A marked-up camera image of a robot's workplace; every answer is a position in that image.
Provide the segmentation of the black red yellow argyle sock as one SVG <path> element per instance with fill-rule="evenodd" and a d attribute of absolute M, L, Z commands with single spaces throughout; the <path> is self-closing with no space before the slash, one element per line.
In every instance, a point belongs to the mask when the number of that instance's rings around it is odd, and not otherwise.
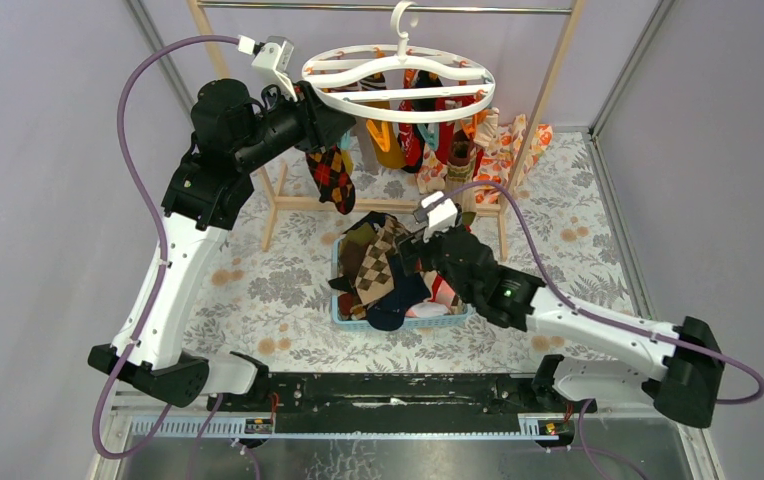
<path fill-rule="evenodd" d="M 333 146 L 325 152 L 306 153 L 305 162 L 321 204 L 332 204 L 342 215 L 351 213 L 356 202 L 355 186 L 342 150 Z"/>

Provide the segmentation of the beige brown argyle sock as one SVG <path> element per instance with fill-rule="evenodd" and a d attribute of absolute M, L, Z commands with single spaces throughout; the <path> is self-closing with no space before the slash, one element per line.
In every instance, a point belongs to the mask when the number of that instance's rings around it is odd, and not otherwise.
<path fill-rule="evenodd" d="M 407 233 L 398 219 L 387 216 L 368 244 L 354 282 L 361 305 L 374 304 L 394 289 L 389 255 L 396 247 L 397 238 Z"/>

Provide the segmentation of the white round clip hanger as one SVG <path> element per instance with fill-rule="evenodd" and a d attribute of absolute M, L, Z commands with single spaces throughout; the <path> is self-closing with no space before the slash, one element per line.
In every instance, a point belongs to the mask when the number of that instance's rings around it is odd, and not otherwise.
<path fill-rule="evenodd" d="M 437 124 L 472 116 L 492 102 L 494 75 L 474 60 L 414 45 L 413 1 L 390 16 L 392 44 L 339 47 L 308 59 L 301 69 L 327 106 L 391 123 Z"/>

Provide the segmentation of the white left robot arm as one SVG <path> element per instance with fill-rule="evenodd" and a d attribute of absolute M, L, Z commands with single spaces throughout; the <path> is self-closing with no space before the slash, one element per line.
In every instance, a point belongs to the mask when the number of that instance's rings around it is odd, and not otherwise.
<path fill-rule="evenodd" d="M 91 349 L 91 367 L 175 407 L 219 393 L 246 411 L 265 404 L 261 364 L 241 354 L 198 356 L 182 343 L 207 267 L 252 196 L 252 173 L 289 149 L 323 152 L 355 124 L 308 83 L 293 90 L 290 100 L 270 85 L 255 99 L 234 79 L 199 90 L 190 147 L 153 217 L 159 239 L 151 265 L 124 325 Z"/>

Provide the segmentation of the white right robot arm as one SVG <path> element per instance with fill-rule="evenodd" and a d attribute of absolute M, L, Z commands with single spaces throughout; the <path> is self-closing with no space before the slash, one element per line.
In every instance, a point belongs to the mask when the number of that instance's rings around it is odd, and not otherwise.
<path fill-rule="evenodd" d="M 543 361 L 531 386 L 541 410 L 555 412 L 569 400 L 638 402 L 689 427 L 711 426 L 724 363 L 705 321 L 688 316 L 675 325 L 563 300 L 541 278 L 500 264 L 464 227 L 430 239 L 422 232 L 399 235 L 395 253 L 408 273 L 439 273 L 496 327 L 563 337 L 621 362 Z"/>

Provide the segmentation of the striped beige hanging sock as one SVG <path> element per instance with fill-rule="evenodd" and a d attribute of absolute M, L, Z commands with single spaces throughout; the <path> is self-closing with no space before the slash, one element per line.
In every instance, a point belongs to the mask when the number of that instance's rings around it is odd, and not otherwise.
<path fill-rule="evenodd" d="M 464 130 L 454 133 L 447 160 L 446 193 L 451 193 L 472 180 L 479 152 L 480 147 Z"/>

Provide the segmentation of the navy blue sock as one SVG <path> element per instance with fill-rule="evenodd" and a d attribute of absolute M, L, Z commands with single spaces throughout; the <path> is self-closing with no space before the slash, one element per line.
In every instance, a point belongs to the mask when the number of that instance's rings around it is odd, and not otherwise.
<path fill-rule="evenodd" d="M 375 330 L 396 331 L 403 326 L 408 310 L 429 297 L 430 290 L 421 275 L 404 277 L 366 311 L 365 319 Z"/>

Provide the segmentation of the floral orange cloth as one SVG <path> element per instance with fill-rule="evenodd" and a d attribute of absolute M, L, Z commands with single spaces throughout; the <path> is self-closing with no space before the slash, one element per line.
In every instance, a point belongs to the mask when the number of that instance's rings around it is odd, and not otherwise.
<path fill-rule="evenodd" d="M 524 114 L 517 115 L 511 123 L 499 125 L 488 146 L 477 153 L 473 179 L 490 180 L 496 183 L 509 180 L 526 128 L 527 120 Z M 529 153 L 523 162 L 523 176 L 536 165 L 550 146 L 553 136 L 554 131 L 551 125 L 538 125 Z M 423 165 L 415 174 L 419 192 L 430 194 L 441 190 L 447 184 L 449 172 L 449 167 L 442 162 L 441 158 L 429 146 L 425 146 Z"/>

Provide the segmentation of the red hanging sock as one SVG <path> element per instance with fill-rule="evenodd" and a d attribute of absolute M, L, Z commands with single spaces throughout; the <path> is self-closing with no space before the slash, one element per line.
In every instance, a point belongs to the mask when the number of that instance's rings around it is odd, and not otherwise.
<path fill-rule="evenodd" d="M 476 102 L 476 98 L 470 96 L 447 97 L 436 100 L 435 109 L 437 111 L 454 110 L 467 107 Z M 453 137 L 460 128 L 461 117 L 451 121 L 441 122 L 438 127 L 438 146 L 434 150 L 436 158 L 443 165 L 448 164 L 452 152 Z"/>

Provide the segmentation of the floral grey table mat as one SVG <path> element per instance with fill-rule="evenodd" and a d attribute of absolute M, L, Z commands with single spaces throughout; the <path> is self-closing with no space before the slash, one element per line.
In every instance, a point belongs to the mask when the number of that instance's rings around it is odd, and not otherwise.
<path fill-rule="evenodd" d="M 547 270 L 570 295 L 627 314 L 639 308 L 624 274 L 589 155 L 587 136 L 559 130 L 515 192 L 499 227 L 473 230 L 492 248 L 508 244 L 510 266 Z M 237 351 L 278 371 L 530 372 L 547 354 L 594 360 L 590 347 L 558 336 L 500 329 L 478 316 L 458 327 L 392 333 L 345 331 L 331 315 L 331 254 L 355 215 L 293 211 L 278 216 L 261 246 L 270 206 L 255 194 L 208 267 L 184 334 L 199 354 Z"/>

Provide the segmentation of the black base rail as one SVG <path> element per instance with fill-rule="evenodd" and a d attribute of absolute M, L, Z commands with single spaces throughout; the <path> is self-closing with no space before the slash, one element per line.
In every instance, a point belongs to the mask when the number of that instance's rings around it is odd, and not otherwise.
<path fill-rule="evenodd" d="M 269 373 L 210 408 L 263 414 L 278 434 L 520 434 L 522 421 L 572 423 L 595 402 L 522 374 Z"/>

